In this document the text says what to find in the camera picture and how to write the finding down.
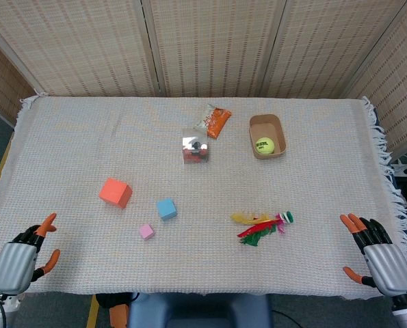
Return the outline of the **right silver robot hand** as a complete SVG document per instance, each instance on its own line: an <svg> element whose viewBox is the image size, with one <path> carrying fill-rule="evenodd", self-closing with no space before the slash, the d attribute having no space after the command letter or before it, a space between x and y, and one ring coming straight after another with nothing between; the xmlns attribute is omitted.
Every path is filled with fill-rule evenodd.
<svg viewBox="0 0 407 328"><path fill-rule="evenodd" d="M340 220L362 253L370 275L359 275L348 266L343 272L352 281L376 288L385 296L407 295L407 261L383 225L352 213L341 215Z"/></svg>

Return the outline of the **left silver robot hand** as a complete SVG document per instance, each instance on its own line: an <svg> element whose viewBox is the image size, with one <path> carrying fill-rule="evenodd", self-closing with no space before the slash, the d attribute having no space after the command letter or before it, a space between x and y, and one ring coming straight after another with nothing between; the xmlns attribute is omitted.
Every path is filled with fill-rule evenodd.
<svg viewBox="0 0 407 328"><path fill-rule="evenodd" d="M57 215L50 214L40 225L33 225L6 243L0 253L0 294L19 295L32 282L49 273L57 264L60 250L51 254L49 261L36 266L37 257L47 233L56 231L53 221Z"/></svg>

